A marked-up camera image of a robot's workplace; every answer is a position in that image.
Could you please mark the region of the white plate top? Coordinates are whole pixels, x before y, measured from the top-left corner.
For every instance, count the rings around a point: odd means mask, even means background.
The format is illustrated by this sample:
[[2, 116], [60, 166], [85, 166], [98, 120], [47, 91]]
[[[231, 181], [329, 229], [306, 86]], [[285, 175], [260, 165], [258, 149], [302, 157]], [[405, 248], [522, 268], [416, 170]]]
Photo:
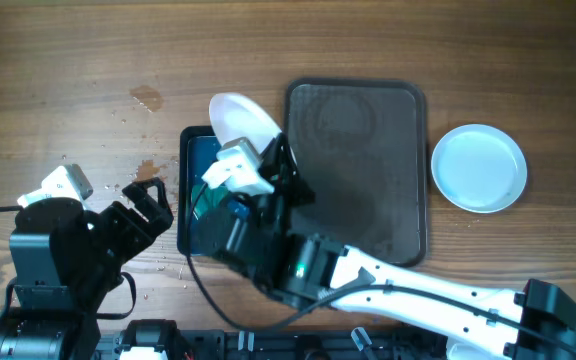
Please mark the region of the white plate top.
[[282, 132], [261, 106], [239, 93], [214, 95], [209, 104], [209, 118], [222, 147], [234, 140], [245, 138], [258, 156], [261, 156]]

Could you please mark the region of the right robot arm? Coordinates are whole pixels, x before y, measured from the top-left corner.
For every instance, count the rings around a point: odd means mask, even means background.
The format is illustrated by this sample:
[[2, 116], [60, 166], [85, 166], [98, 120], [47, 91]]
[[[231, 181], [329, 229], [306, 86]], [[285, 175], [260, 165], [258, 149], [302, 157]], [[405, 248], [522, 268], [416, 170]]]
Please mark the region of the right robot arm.
[[228, 191], [202, 216], [204, 253], [298, 316], [332, 307], [392, 318], [445, 336], [451, 359], [576, 359], [576, 302], [551, 283], [532, 279], [520, 291], [471, 287], [293, 232], [293, 209], [315, 195], [283, 134], [222, 141], [203, 179]]

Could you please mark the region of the white plate bottom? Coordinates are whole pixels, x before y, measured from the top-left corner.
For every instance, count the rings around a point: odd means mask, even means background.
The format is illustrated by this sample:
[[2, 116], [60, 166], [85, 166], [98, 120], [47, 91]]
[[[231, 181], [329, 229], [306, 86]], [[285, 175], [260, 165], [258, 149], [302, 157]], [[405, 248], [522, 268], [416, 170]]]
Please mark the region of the white plate bottom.
[[510, 207], [528, 181], [527, 161], [519, 145], [505, 132], [483, 124], [446, 133], [433, 150], [430, 167], [447, 200], [479, 214]]

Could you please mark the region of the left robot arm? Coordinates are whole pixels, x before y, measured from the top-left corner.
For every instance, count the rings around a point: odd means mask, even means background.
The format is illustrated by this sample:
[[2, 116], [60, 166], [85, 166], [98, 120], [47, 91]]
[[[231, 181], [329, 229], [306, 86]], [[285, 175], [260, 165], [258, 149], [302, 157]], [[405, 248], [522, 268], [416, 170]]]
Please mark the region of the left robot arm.
[[113, 202], [100, 213], [53, 197], [21, 210], [9, 239], [16, 276], [0, 312], [0, 359], [90, 359], [101, 338], [106, 295], [134, 278], [123, 265], [150, 247], [174, 220], [164, 182], [122, 190], [131, 209]]

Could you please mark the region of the green yellow sponge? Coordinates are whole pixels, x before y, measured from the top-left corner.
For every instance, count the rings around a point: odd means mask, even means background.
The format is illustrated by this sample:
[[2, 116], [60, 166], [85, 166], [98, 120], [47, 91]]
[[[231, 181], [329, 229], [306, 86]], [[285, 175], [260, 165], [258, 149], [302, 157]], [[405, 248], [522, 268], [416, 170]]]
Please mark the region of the green yellow sponge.
[[215, 189], [208, 187], [204, 190], [202, 195], [202, 185], [195, 185], [192, 187], [191, 200], [193, 208], [193, 217], [195, 219], [201, 218], [207, 211], [216, 208], [220, 202], [229, 194], [225, 186], [220, 186]]

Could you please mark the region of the white plate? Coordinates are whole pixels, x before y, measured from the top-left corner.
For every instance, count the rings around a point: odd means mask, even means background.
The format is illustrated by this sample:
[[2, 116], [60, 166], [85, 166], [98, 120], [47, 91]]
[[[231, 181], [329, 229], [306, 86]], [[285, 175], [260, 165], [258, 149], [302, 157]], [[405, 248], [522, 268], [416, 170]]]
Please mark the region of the white plate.
[[505, 132], [483, 124], [446, 133], [433, 150], [430, 167], [447, 200], [479, 214], [510, 207], [528, 181], [527, 161], [519, 145]]
[[239, 93], [214, 95], [209, 104], [209, 118], [222, 147], [234, 140], [245, 138], [258, 156], [261, 156], [282, 132], [261, 106]]

